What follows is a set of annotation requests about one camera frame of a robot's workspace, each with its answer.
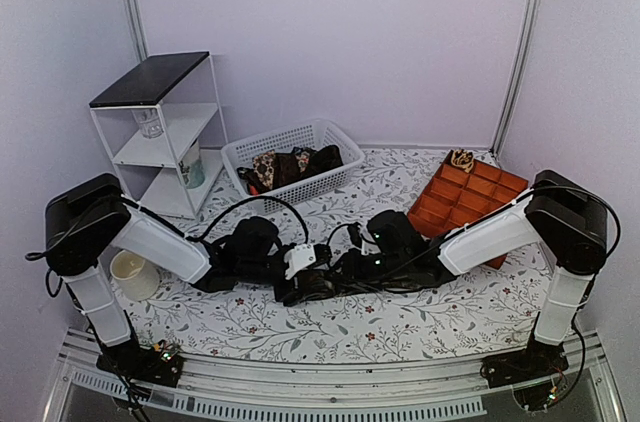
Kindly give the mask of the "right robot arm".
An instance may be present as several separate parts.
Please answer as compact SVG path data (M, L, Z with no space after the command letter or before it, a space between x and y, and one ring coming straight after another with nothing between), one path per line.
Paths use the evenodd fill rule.
M426 240L406 215L392 210L374 216L368 231L376 251L351 249L333 266L351 288L432 289L475 267L532 244L556 259L550 288L534 322L517 369L537 378L552 366L596 275L620 240L615 210L601 197L553 170L537 174L533 186L479 220Z

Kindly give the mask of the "green brown patterned tie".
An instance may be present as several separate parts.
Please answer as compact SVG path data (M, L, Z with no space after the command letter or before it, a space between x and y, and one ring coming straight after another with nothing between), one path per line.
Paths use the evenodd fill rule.
M315 296L318 300L382 292L402 295L435 289L441 285L443 285L442 281L424 278L417 273L370 281L328 270L307 270L297 276L297 291L308 299Z

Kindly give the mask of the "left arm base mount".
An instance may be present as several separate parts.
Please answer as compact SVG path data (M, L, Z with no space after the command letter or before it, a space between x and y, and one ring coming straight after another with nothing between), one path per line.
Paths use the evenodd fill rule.
M161 340L153 347L143 347L136 339L115 346L100 346L98 369L155 385L176 388L182 374L184 358L173 345Z

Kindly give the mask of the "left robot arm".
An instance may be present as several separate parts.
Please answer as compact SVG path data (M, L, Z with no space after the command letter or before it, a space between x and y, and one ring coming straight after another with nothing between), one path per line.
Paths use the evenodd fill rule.
M205 293L232 289L239 281L291 282L318 259L314 247L283 244L277 227L252 217L214 243L188 236L150 209L126 198L118 179L101 174L52 199L45 209L46 245L26 260L46 261L70 289L111 361L128 376L148 368L125 311L99 259L123 249Z

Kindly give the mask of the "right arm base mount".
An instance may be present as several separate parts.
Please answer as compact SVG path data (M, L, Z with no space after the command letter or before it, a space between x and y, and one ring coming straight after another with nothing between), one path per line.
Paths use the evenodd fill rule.
M512 394L521 409L526 412L544 412L559 405L576 388L586 363L586 343L579 336L581 346L580 365L572 382L568 381L569 369L564 345L546 345L530 339L524 349L485 357L480 366L480 376L490 388L517 385L547 377L544 384L515 389Z

